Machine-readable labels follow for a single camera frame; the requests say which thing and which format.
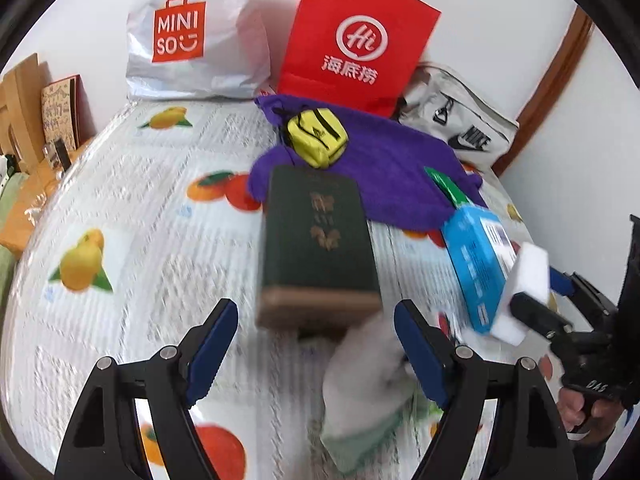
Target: green cloth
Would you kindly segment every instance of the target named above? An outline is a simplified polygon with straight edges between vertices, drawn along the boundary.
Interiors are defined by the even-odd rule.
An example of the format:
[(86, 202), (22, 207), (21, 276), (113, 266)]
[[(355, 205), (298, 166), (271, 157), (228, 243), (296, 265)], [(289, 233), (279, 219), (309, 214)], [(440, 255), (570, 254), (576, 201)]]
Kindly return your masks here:
[(382, 420), (377, 426), (340, 438), (321, 435), (320, 440), (334, 460), (338, 471), (343, 475), (351, 475), (394, 434), (405, 417), (410, 416), (416, 423), (420, 423), (430, 416), (436, 416), (439, 419), (441, 415), (442, 410), (438, 405), (427, 399), (417, 386), (407, 404)]
[(16, 173), (6, 183), (0, 195), (0, 229), (4, 227), (6, 218), (9, 216), (9, 211), (14, 206), (15, 201), (18, 199), (18, 192), (22, 187), (22, 183), (27, 180), (29, 175), (26, 173)]
[[(4, 186), (2, 195), (0, 196), (0, 229), (4, 227), (9, 211), (18, 199), (18, 192), (22, 187), (22, 183), (27, 180), (29, 175), (25, 173), (16, 173), (12, 176)], [(15, 256), (4, 246), (0, 246), (0, 312), (4, 312), (6, 307), (6, 298), (11, 288), (11, 282), (14, 279)]]

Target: grey nike bag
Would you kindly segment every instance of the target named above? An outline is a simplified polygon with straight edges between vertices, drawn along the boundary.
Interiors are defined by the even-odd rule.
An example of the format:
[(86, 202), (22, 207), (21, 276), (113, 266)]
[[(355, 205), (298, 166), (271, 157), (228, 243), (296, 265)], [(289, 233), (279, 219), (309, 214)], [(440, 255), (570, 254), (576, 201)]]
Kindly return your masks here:
[(418, 67), (404, 92), (402, 124), (444, 140), (459, 160), (488, 170), (509, 151), (518, 123), (492, 107), (447, 66)]

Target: white plastic bag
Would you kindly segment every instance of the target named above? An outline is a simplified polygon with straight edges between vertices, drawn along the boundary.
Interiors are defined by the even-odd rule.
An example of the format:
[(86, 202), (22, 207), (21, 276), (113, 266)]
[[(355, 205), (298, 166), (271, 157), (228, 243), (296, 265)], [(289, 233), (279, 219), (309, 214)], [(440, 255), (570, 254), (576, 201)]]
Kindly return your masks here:
[(127, 41), (133, 98), (250, 98), (270, 76), (256, 0), (135, 0)]
[(444, 140), (459, 160), (488, 170), (509, 151), (518, 123), (473, 91), (447, 66), (420, 66), (404, 92), (400, 122)]

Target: human hand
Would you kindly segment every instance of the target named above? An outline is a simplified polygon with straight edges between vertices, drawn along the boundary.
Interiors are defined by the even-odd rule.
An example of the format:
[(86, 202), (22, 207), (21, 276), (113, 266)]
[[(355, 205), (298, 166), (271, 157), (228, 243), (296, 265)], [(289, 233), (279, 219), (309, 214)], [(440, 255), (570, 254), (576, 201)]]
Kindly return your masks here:
[[(584, 396), (580, 392), (561, 388), (556, 406), (567, 431), (580, 426), (586, 418), (582, 411)], [(613, 432), (616, 422), (624, 410), (619, 401), (596, 400), (591, 408), (591, 420), (588, 422), (589, 434), (579, 442), (581, 444), (596, 444), (603, 441)]]

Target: bed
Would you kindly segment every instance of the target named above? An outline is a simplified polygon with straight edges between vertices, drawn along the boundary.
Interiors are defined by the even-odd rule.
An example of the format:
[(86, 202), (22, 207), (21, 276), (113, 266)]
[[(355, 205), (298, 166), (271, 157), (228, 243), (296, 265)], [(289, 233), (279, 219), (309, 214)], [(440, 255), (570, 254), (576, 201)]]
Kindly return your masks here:
[[(100, 357), (147, 359), (179, 342), (226, 297), (238, 305), (238, 332), (209, 395), (191, 410), (194, 423), (211, 438), (241, 443), (246, 464), (238, 480), (343, 478), (319, 441), (322, 375), (335, 343), (255, 327), (262, 212), (238, 207), (242, 201), (233, 197), (199, 202), (188, 193), (206, 175), (242, 178), (274, 143), (275, 131), (252, 102), (145, 102), (127, 105), (73, 165), (18, 266), (0, 349), (6, 420), (46, 470), (54, 470), (76, 399)], [(510, 239), (529, 241), (498, 179), (483, 177), (482, 196)], [(514, 359), (513, 348), (469, 330), (437, 233), (372, 223), (370, 234), (385, 309), (412, 298), (427, 314), (445, 312), (452, 330), (483, 357)], [(100, 236), (100, 280), (69, 290), (60, 280), (62, 257), (80, 238), (100, 244)], [(466, 478), (479, 474), (493, 408), (487, 402)], [(154, 477), (166, 478), (144, 402), (138, 415)], [(431, 437), (429, 425), (410, 415), (354, 478), (411, 477)]]

